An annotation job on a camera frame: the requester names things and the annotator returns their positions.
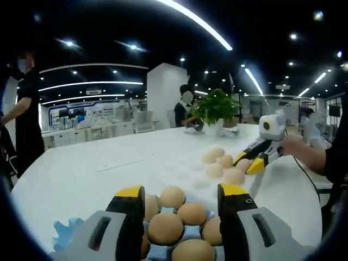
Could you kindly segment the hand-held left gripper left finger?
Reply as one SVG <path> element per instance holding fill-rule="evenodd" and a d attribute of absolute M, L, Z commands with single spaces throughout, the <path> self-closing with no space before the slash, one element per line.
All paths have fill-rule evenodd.
<path fill-rule="evenodd" d="M 121 189 L 106 210 L 90 216 L 72 237 L 67 260 L 140 260 L 145 188 Z"/>

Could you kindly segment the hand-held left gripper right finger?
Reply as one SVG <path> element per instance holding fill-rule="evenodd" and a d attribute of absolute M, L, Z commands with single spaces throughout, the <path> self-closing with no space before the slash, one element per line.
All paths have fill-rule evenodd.
<path fill-rule="evenodd" d="M 291 228 L 258 207 L 238 185 L 217 185 L 217 206 L 225 260 L 301 260 L 302 245 Z"/>

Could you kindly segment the person's right hand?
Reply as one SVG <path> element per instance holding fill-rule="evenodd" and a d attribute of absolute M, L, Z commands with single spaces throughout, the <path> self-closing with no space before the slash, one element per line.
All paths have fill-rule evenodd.
<path fill-rule="evenodd" d="M 306 147 L 307 145 L 299 136 L 286 135 L 280 142 L 279 154 L 281 156 L 293 156 L 301 159 Z"/>

